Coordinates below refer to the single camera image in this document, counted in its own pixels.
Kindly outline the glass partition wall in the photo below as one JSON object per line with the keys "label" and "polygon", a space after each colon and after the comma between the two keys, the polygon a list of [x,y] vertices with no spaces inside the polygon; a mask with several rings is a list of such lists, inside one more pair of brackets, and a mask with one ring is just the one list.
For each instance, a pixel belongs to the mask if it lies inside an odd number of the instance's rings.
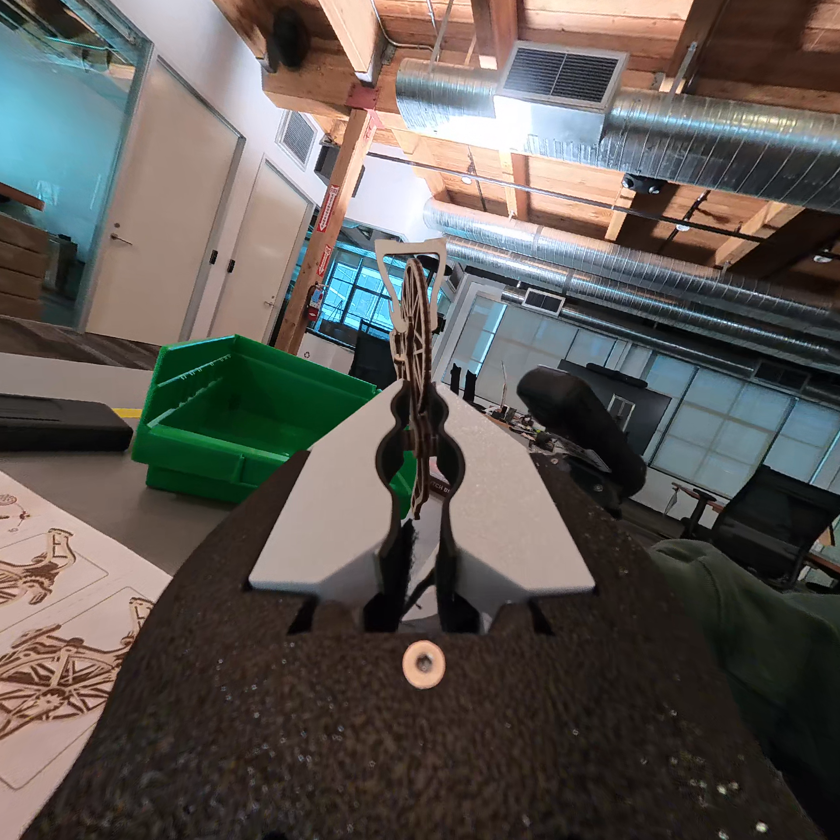
{"label": "glass partition wall", "polygon": [[2,212],[44,232],[37,319],[79,328],[151,42],[104,1],[1,2]]}

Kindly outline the large silver air duct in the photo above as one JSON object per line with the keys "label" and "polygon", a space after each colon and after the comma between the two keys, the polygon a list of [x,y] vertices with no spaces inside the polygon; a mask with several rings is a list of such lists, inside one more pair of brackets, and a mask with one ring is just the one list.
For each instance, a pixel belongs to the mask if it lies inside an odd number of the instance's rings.
{"label": "large silver air duct", "polygon": [[622,89],[586,142],[560,108],[498,105],[492,71],[404,59],[395,100],[415,133],[838,214],[837,113]]}

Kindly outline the wooden support post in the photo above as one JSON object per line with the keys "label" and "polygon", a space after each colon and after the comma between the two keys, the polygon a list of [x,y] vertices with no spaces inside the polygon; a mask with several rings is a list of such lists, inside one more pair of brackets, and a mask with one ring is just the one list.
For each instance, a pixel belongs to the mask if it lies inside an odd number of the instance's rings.
{"label": "wooden support post", "polygon": [[318,219],[304,255],[275,347],[291,355],[299,351],[308,326],[308,305],[313,288],[323,282],[347,207],[359,180],[364,158],[371,149],[375,121],[371,111],[351,112],[330,184],[321,202]]}

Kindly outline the slim silver air duct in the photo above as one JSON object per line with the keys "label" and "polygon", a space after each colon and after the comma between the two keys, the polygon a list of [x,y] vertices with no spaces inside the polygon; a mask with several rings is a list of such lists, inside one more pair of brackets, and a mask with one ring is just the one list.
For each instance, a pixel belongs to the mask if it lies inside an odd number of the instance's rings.
{"label": "slim silver air duct", "polygon": [[645,288],[661,287],[686,298],[719,301],[724,308],[768,312],[775,317],[827,321],[838,316],[838,293],[790,289],[707,266],[652,255],[609,241],[509,219],[430,198],[426,226],[556,266],[586,271]]}
{"label": "slim silver air duct", "polygon": [[799,329],[762,323],[657,290],[554,266],[494,246],[449,236],[448,257],[499,277],[520,280],[545,293],[589,302],[656,324],[701,335],[780,361],[838,371],[838,342],[813,338]]}

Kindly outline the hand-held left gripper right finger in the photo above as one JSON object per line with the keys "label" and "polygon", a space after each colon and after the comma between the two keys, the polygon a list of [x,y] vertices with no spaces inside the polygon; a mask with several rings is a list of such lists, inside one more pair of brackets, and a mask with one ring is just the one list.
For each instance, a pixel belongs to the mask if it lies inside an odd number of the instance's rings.
{"label": "hand-held left gripper right finger", "polygon": [[441,617],[592,593],[595,581],[527,447],[432,385],[436,468],[449,487],[435,564]]}

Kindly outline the wooden bicycle wheel model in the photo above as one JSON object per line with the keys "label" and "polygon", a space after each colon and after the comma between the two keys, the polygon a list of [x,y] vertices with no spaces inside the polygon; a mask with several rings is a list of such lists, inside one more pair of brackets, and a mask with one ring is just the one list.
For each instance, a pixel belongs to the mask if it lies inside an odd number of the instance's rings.
{"label": "wooden bicycle wheel model", "polygon": [[[378,240],[375,260],[382,283],[390,295],[392,330],[390,345],[395,372],[410,387],[409,428],[413,434],[416,477],[411,513],[419,519],[429,496],[429,464],[434,432],[431,416],[432,338],[438,328],[438,295],[445,278],[446,241],[431,238],[422,243]],[[388,256],[405,256],[401,291],[392,283],[385,264]]]}

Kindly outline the white wall vent grille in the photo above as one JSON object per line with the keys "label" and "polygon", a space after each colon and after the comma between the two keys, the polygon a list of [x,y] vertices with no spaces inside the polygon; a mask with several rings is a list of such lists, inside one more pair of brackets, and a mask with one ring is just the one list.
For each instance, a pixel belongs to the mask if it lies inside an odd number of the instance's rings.
{"label": "white wall vent grille", "polygon": [[280,119],[275,142],[299,168],[306,170],[318,131],[307,114],[286,110]]}

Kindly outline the white door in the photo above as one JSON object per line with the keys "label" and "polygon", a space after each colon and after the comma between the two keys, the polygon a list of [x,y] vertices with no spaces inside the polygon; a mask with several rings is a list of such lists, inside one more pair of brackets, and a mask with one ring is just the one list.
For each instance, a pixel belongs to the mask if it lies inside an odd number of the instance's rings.
{"label": "white door", "polygon": [[155,60],[101,242],[87,331],[156,345],[190,337],[244,145]]}
{"label": "white door", "polygon": [[267,343],[280,314],[313,205],[268,159],[259,168],[227,265],[208,337]]}

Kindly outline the grey desk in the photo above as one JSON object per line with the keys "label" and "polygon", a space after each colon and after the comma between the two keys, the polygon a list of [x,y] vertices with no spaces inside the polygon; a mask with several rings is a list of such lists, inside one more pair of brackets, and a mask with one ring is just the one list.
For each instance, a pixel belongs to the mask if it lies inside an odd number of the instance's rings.
{"label": "grey desk", "polygon": [[[151,489],[145,465],[127,451],[2,452],[3,473],[170,576],[235,505]],[[22,835],[91,732],[33,791],[2,792],[2,838]]]}

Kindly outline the large grid window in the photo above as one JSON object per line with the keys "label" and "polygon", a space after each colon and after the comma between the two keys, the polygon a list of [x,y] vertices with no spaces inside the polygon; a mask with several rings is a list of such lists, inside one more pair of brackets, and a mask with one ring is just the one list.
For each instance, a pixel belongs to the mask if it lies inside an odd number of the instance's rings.
{"label": "large grid window", "polygon": [[373,252],[337,245],[325,278],[324,300],[315,331],[326,335],[334,332],[336,324],[347,329],[369,325],[385,335],[392,331],[392,298]]}

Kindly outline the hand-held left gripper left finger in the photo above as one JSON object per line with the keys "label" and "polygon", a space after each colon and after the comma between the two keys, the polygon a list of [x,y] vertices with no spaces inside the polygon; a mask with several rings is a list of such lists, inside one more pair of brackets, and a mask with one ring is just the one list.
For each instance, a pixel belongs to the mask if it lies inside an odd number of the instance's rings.
{"label": "hand-held left gripper left finger", "polygon": [[396,381],[305,453],[248,583],[350,608],[376,596],[403,605],[411,540],[403,508],[412,486],[392,487],[405,462],[411,388]]}

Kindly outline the black wall screen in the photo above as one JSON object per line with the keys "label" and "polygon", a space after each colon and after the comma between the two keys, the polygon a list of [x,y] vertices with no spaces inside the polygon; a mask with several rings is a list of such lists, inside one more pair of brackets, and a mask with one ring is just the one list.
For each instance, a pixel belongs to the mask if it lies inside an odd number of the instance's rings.
{"label": "black wall screen", "polygon": [[577,376],[591,387],[623,431],[633,452],[644,456],[672,398],[649,389],[644,380],[602,365],[583,366],[564,360],[559,362],[558,369]]}

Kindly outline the green plastic bin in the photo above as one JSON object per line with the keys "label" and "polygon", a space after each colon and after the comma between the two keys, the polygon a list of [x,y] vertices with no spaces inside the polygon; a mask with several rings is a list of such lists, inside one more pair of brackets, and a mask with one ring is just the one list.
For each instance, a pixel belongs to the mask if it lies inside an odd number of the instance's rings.
{"label": "green plastic bin", "polygon": [[239,503],[380,391],[239,335],[161,348],[132,459],[146,485]]}

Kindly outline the black flat case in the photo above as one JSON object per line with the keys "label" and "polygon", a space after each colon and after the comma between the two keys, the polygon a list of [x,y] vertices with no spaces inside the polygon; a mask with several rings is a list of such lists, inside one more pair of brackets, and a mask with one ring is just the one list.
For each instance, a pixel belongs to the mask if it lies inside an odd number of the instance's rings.
{"label": "black flat case", "polygon": [[123,452],[133,430],[109,406],[1,394],[1,451]]}

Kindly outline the instruction booklet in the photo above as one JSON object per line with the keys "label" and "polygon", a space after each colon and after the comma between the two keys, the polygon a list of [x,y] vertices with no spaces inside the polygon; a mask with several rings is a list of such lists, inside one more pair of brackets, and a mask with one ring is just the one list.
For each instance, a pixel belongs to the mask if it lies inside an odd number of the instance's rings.
{"label": "instruction booklet", "polygon": [[1,478],[2,792],[33,791],[96,726],[172,577]]}

